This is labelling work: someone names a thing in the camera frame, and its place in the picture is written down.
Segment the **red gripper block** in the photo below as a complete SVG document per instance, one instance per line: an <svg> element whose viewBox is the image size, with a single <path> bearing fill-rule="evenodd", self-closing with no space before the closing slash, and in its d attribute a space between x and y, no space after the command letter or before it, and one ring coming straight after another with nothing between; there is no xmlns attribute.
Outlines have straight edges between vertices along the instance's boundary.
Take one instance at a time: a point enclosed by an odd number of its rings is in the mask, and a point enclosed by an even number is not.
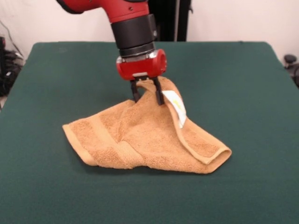
<svg viewBox="0 0 299 224"><path fill-rule="evenodd" d="M119 56L116 60L116 68L120 76L130 81L131 91L134 101L137 103L140 99L140 93L137 88L135 78L153 77L153 83L156 87L156 98L159 105L164 104L161 84L157 76L166 72L167 59L163 49L154 50L149 54L142 56L122 58Z"/></svg>

